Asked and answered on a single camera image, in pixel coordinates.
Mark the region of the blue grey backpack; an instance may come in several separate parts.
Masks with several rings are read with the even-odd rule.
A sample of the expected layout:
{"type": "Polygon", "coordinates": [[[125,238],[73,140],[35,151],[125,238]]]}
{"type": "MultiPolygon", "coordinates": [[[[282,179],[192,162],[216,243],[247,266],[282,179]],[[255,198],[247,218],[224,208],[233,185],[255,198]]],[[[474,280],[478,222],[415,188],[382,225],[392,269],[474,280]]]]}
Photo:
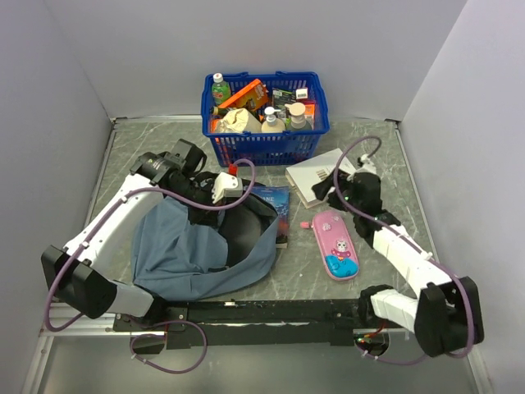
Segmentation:
{"type": "Polygon", "coordinates": [[[221,211],[216,227],[193,224],[173,198],[151,209],[131,246],[134,285],[167,301],[201,300],[253,285],[276,257],[278,215],[255,194],[221,211]]]}

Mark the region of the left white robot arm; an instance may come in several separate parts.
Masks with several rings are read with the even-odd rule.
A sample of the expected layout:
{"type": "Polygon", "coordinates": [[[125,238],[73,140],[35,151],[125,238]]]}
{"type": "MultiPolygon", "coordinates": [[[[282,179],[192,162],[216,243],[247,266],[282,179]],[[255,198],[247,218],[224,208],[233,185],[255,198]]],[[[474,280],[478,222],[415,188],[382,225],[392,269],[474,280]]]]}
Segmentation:
{"type": "Polygon", "coordinates": [[[50,305],[54,299],[80,315],[131,315],[145,330],[162,320],[166,301],[141,286],[112,280],[107,266],[127,234],[165,199],[183,204],[191,223],[215,225],[225,200],[243,194],[241,180],[228,172],[205,175],[206,154],[187,140],[171,152],[143,153],[110,202],[63,247],[50,245],[41,256],[50,305]]]}

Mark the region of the Jane Eyre book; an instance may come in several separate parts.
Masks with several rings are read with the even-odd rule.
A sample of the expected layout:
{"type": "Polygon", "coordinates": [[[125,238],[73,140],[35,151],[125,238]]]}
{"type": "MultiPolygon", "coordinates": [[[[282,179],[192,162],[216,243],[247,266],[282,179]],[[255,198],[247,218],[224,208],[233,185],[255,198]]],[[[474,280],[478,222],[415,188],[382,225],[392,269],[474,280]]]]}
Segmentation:
{"type": "Polygon", "coordinates": [[[288,186],[255,186],[252,193],[273,206],[278,214],[276,247],[284,249],[288,245],[290,188],[288,186]]]}

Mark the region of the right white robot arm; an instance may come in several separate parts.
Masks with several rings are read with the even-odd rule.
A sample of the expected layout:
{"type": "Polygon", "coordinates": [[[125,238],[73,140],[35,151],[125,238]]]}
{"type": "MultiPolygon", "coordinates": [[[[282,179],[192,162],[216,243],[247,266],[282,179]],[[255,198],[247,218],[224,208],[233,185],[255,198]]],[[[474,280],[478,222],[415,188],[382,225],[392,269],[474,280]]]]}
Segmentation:
{"type": "Polygon", "coordinates": [[[352,213],[357,234],[404,278],[412,297],[389,285],[370,286],[358,298],[359,320],[375,327],[383,320],[413,332],[430,357],[455,355],[485,338],[479,292],[470,277],[457,278],[436,264],[406,232],[401,221],[383,207],[381,180],[371,172],[332,173],[312,188],[331,206],[331,223],[319,230],[326,236],[325,266],[337,279],[356,275],[358,262],[347,236],[334,234],[340,212],[352,213]]]}

